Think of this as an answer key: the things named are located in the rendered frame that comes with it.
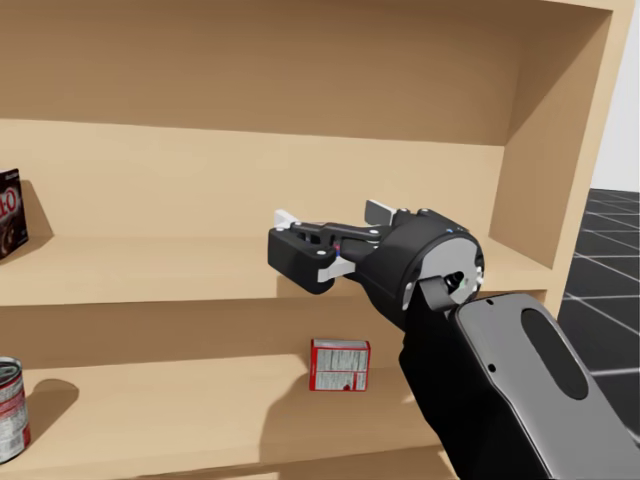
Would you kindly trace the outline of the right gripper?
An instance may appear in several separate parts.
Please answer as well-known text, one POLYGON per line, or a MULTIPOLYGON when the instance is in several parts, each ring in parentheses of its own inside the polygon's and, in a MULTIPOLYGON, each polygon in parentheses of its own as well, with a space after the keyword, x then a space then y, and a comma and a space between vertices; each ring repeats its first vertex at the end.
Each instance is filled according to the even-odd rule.
POLYGON ((366 226, 303 222, 278 209, 268 233, 268 264, 314 295, 348 277, 400 330, 414 293, 432 312, 447 312, 476 297, 485 261, 468 229, 434 210, 397 212, 371 199, 364 219, 366 226))

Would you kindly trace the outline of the red and white can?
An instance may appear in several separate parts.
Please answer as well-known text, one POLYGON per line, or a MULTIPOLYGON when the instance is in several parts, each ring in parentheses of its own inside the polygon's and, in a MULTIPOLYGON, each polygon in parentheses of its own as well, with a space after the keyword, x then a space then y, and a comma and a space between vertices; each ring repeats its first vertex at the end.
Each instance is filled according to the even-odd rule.
POLYGON ((21 455, 30 443, 22 364, 0 357, 0 464, 21 455))

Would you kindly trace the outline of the red carton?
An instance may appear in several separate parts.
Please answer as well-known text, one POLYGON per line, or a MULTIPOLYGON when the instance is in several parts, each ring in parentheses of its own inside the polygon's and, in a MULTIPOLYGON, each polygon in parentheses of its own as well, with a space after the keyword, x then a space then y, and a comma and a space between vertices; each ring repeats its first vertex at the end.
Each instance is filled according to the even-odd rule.
POLYGON ((365 392, 371 345, 365 340, 311 340, 309 390, 365 392))

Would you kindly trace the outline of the pale wooden shelf unit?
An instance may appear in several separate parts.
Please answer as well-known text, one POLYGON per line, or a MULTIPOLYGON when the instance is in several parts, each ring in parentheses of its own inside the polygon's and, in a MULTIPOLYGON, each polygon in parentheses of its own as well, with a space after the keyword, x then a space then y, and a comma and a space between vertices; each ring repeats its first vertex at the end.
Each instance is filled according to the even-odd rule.
POLYGON ((0 168, 29 242, 0 480, 452 480, 361 288, 267 263, 283 209, 433 209, 557 312, 635 0, 0 0, 0 168), (309 390, 311 340, 371 345, 309 390))

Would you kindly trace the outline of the dark brown carton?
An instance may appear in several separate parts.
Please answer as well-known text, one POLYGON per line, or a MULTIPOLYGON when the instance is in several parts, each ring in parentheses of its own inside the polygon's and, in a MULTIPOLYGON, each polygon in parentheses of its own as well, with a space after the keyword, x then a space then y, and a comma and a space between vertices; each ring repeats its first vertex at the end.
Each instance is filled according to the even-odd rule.
POLYGON ((29 240, 20 172, 0 170, 0 260, 29 240))

